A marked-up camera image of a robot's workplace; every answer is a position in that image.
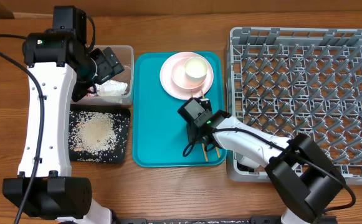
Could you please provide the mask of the red snack wrapper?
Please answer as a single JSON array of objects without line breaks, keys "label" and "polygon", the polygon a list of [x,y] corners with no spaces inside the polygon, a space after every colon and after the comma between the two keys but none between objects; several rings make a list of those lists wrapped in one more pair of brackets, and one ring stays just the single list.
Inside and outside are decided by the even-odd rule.
[{"label": "red snack wrapper", "polygon": [[96,94],[97,93],[97,90],[94,88],[94,87],[91,87],[88,89],[88,93],[90,94]]}]

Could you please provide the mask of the white napkin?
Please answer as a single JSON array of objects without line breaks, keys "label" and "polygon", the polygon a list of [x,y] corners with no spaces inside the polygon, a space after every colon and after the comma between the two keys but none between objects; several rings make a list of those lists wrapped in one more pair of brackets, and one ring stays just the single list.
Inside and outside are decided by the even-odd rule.
[{"label": "white napkin", "polygon": [[102,85],[97,85],[98,96],[121,96],[126,93],[128,84],[116,80],[108,80]]}]

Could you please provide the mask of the grey rice bowl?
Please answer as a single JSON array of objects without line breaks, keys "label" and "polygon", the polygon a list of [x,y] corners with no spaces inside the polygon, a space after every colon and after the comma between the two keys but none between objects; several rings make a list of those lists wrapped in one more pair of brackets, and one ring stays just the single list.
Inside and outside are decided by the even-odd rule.
[{"label": "grey rice bowl", "polygon": [[238,152],[235,152],[235,159],[240,165],[249,167],[251,169],[256,169],[256,168],[260,167],[259,163],[254,162],[252,159],[249,159],[248,157],[243,156],[242,154],[239,154]]}]

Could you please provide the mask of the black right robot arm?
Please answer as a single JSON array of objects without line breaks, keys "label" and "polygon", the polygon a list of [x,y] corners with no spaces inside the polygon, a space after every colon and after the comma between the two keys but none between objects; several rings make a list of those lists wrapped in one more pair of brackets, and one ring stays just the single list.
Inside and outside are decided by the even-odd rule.
[{"label": "black right robot arm", "polygon": [[245,157],[245,166],[263,167],[287,209],[277,223],[316,223],[346,180],[319,145],[306,134],[279,137],[252,128],[208,101],[190,98],[178,110],[191,132],[183,155],[195,144],[226,149]]}]

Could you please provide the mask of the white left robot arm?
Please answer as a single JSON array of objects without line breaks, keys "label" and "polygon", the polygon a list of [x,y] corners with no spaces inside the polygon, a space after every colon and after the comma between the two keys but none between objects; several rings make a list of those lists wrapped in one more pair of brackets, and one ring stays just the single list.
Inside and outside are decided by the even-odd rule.
[{"label": "white left robot arm", "polygon": [[92,197],[86,177],[74,177],[69,159],[70,104],[123,71],[110,48],[87,42],[92,18],[74,6],[54,8],[53,25],[24,38],[29,76],[27,135],[17,177],[3,195],[19,214],[61,223],[117,223],[115,212]]}]

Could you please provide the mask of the clear plastic waste bin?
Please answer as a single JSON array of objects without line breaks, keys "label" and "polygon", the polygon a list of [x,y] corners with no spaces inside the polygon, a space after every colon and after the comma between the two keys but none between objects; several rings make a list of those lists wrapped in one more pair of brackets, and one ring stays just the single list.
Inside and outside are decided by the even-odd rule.
[{"label": "clear plastic waste bin", "polygon": [[76,105],[131,105],[133,103],[134,50],[130,45],[96,45],[96,49],[111,48],[124,67],[102,85],[96,84],[97,92],[88,93]]}]

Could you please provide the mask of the grey dishwasher rack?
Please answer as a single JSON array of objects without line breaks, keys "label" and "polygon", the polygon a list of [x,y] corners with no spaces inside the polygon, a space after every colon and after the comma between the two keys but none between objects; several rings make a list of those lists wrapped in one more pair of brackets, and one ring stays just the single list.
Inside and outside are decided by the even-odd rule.
[{"label": "grey dishwasher rack", "polygon": [[309,135],[362,185],[362,29],[234,27],[227,110],[269,134]]}]

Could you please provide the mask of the large pink plate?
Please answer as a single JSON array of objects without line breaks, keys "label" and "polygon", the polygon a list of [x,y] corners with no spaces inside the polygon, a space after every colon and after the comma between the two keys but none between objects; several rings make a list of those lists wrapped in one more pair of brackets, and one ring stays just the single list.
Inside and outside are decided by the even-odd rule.
[{"label": "large pink plate", "polygon": [[[192,90],[184,90],[178,87],[171,78],[172,70],[174,65],[184,58],[189,57],[201,57],[208,64],[208,72],[205,81],[200,87]],[[164,90],[171,96],[180,99],[180,100],[188,100],[190,97],[198,98],[201,95],[201,90],[203,90],[204,94],[208,92],[210,87],[212,86],[214,81],[214,71],[212,69],[211,64],[205,59],[202,55],[194,53],[194,52],[180,52],[176,53],[164,61],[164,64],[160,70],[160,82]]]}]

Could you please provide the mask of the white paper cup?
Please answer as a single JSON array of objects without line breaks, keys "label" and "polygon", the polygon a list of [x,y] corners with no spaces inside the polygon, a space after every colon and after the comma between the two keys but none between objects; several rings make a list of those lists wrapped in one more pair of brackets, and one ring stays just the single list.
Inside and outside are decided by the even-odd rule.
[{"label": "white paper cup", "polygon": [[207,62],[201,57],[190,57],[184,63],[187,80],[193,85],[200,85],[208,71]]}]

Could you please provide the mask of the small pink bowl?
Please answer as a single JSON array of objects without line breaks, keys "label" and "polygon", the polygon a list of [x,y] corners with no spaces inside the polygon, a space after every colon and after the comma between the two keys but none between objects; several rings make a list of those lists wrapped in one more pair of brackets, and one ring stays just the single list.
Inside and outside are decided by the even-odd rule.
[{"label": "small pink bowl", "polygon": [[203,82],[200,85],[193,85],[187,80],[186,74],[185,74],[185,69],[184,69],[184,63],[187,59],[188,58],[184,58],[174,65],[172,74],[171,74],[171,78],[172,78],[172,81],[178,87],[180,87],[184,90],[192,90],[192,89],[196,89],[197,87],[200,87],[203,84]]}]

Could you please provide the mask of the teal serving tray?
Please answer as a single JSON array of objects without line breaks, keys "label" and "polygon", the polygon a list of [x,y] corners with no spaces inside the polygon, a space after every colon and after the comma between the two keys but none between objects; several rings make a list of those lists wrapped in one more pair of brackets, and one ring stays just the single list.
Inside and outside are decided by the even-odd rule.
[{"label": "teal serving tray", "polygon": [[[211,64],[214,81],[204,96],[211,102],[212,110],[224,109],[221,61],[208,51],[194,52],[202,55]],[[207,152],[205,162],[202,147],[196,145],[184,157],[188,145],[185,120],[177,110],[184,100],[169,95],[161,85],[160,70],[164,61],[175,52],[147,53],[136,61],[133,100],[133,160],[142,167],[196,167],[216,166],[226,158],[226,150]]]}]

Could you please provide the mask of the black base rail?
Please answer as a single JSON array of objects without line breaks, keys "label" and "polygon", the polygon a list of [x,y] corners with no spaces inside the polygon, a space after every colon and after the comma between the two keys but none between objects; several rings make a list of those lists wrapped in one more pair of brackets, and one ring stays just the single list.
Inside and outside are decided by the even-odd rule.
[{"label": "black base rail", "polygon": [[253,216],[250,218],[223,218],[223,219],[184,219],[184,220],[147,220],[145,218],[127,218],[121,219],[121,224],[281,224],[281,217],[271,216]]}]

